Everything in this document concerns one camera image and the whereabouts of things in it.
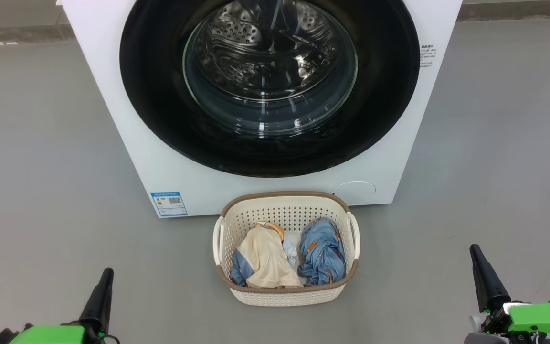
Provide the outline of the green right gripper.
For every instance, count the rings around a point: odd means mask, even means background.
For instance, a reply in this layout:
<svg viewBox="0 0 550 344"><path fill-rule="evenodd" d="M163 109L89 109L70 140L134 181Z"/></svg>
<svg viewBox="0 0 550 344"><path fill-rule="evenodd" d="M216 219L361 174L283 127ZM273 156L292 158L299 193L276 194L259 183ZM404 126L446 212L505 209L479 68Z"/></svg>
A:
<svg viewBox="0 0 550 344"><path fill-rule="evenodd" d="M489 313L484 318L471 316L472 332L465 344L550 344L550 300L511 302L478 244L470 246L470 254L478 307Z"/></svg>

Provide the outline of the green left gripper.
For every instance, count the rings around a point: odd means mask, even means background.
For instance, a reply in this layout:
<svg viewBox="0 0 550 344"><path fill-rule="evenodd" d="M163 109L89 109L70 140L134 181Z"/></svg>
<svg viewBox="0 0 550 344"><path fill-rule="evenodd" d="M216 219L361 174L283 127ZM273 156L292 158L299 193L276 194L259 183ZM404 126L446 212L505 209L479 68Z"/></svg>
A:
<svg viewBox="0 0 550 344"><path fill-rule="evenodd" d="M107 337L114 271L105 268L79 316L79 322L34 326L23 331L0 331L0 344L104 344Z"/></svg>

